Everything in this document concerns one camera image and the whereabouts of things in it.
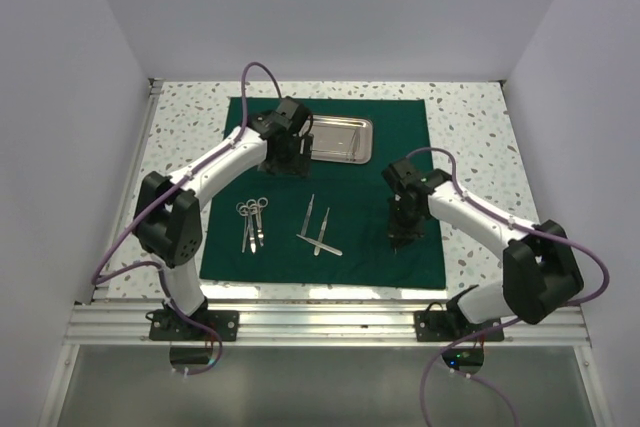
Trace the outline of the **steel scalpel handle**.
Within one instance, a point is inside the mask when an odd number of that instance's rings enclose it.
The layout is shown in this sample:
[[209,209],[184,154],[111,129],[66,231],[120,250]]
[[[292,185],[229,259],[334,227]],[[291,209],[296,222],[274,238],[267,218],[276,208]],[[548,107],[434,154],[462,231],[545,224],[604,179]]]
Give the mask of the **steel scalpel handle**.
[[302,224],[301,231],[300,231],[300,235],[303,236],[303,237],[306,236],[306,233],[307,233],[307,230],[308,230],[311,214],[313,212],[314,199],[315,199],[315,194],[312,194],[311,198],[309,200],[309,203],[307,205],[307,209],[306,209],[306,212],[305,212],[305,217],[304,217],[303,224]]
[[[330,207],[328,207],[326,209],[326,212],[325,212],[322,224],[321,224],[320,232],[319,232],[319,235],[318,235],[318,238],[317,238],[317,242],[319,242],[319,243],[323,243],[323,241],[324,241],[326,229],[327,229],[327,226],[328,226],[329,213],[330,213]],[[317,257],[317,256],[320,255],[321,251],[322,251],[322,247],[315,246],[313,255],[315,257]]]
[[324,244],[322,242],[319,242],[317,240],[314,240],[314,239],[311,239],[311,238],[307,238],[307,237],[302,236],[300,234],[297,234],[296,237],[301,239],[301,240],[303,240],[303,241],[305,241],[305,242],[307,242],[307,243],[309,243],[310,245],[313,245],[315,250],[326,251],[326,252],[331,253],[331,254],[336,255],[336,256],[342,256],[343,255],[343,252],[340,249],[331,247],[331,246],[326,245],[326,244]]

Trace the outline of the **steel scissors small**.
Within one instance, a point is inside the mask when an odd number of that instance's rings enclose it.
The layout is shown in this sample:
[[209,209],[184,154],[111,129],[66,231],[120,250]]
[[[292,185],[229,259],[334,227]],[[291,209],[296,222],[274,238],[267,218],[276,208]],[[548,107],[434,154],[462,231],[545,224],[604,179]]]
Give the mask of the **steel scissors small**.
[[268,206],[269,201],[266,197],[258,199],[249,199],[247,207],[250,214],[249,220],[249,242],[252,253],[256,253],[259,247],[264,245],[265,234],[263,228],[262,212]]

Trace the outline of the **steel scissors large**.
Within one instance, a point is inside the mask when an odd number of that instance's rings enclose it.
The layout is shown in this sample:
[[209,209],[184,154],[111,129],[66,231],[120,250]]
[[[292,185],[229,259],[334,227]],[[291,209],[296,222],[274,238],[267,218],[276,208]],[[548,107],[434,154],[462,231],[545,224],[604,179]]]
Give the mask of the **steel scissors large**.
[[256,239],[253,225],[253,208],[247,203],[240,202],[236,205],[236,211],[244,219],[241,252],[245,253],[249,250],[251,253],[255,253]]

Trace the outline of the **green surgical cloth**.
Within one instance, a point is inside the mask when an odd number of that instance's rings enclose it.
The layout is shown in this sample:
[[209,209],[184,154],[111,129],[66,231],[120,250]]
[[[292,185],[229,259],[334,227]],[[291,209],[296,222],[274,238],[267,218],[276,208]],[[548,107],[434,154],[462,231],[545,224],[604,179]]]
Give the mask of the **green surgical cloth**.
[[[305,99],[314,116],[366,118],[374,124],[373,157],[364,165],[314,162],[306,178],[251,169],[211,201],[200,268],[203,280],[247,283],[339,284],[441,290],[446,285],[440,225],[425,224],[425,236],[393,249],[387,237],[391,191],[383,169],[429,143],[421,100]],[[317,240],[330,207],[323,243],[340,249],[313,255],[300,234],[315,194],[307,238]],[[264,245],[241,252],[244,219],[236,205],[266,197]]]

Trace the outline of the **steel forceps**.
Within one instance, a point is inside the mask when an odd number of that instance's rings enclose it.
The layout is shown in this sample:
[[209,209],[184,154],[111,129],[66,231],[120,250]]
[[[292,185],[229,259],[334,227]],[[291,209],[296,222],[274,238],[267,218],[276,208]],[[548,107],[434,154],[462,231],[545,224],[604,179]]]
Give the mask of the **steel forceps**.
[[369,141],[368,132],[365,128],[356,128],[353,131],[353,135],[345,158],[350,163],[364,164],[369,158]]

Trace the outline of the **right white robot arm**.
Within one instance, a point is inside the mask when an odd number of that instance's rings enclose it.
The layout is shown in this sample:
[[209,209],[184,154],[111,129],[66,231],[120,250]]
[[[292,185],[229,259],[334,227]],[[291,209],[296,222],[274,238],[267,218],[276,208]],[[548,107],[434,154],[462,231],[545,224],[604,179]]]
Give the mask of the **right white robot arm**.
[[382,172],[392,191],[387,235],[395,250],[425,236],[425,222],[443,221],[461,230],[496,256],[502,278],[473,285],[446,304],[445,326],[451,336],[468,339],[481,324],[515,316],[537,324],[584,288],[584,280],[566,233],[553,222],[540,225],[502,213],[467,192],[458,193],[450,174],[423,173],[411,165],[390,165]]

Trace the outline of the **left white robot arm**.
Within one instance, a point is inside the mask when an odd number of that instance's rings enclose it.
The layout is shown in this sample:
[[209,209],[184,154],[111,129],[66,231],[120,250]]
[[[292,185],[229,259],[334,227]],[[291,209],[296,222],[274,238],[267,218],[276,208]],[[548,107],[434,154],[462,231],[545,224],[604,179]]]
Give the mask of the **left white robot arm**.
[[269,174],[304,177],[311,167],[313,135],[290,122],[278,125],[260,115],[234,128],[223,142],[167,175],[153,171],[140,186],[132,234],[160,263],[159,278],[172,326],[185,339],[201,337],[208,326],[202,310],[195,255],[203,241],[201,211],[240,175],[259,168]]

